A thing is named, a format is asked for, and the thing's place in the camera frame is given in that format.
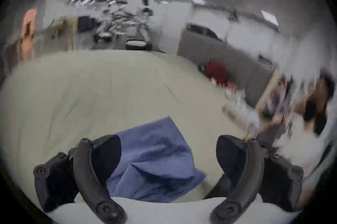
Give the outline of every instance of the blue cloth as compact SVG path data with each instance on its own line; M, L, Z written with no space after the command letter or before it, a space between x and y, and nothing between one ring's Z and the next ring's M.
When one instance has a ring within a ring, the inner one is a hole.
M107 180L110 196L171 202L195 188L205 175L171 118L117 133L122 156Z

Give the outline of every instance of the gray partition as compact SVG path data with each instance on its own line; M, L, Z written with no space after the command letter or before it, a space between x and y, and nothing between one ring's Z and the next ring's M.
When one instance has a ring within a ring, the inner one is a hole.
M187 30L181 33L178 55L195 65L210 60L221 62L230 78L245 89L246 101L252 107L256 106L274 73L270 66L261 64L222 41Z

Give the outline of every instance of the ceiling light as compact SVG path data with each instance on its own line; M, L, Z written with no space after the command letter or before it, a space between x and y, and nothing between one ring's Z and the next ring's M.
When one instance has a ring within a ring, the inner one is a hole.
M275 24L276 26L278 26L278 22L276 20L276 17L271 14L271 13L268 13L266 11L262 11L262 14L263 14L263 17L265 18L265 20L269 21L269 22L272 22L273 24Z
M196 4L201 4L201 5L204 5L206 3L204 0L192 0L192 2Z

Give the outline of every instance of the red object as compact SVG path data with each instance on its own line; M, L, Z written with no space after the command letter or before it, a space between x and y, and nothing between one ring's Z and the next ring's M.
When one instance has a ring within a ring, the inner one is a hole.
M226 84L227 72L220 62L210 62L207 64L205 74L208 78L214 78L217 84Z

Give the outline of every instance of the white shirt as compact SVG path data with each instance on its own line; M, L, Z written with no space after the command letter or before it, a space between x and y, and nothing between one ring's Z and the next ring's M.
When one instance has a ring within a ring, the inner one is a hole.
M303 168L304 177L308 177L318 165L323 154L325 143L312 132L304 129L303 117L291 113L286 124L292 122L291 128L273 143L276 154L283 156L292 165Z

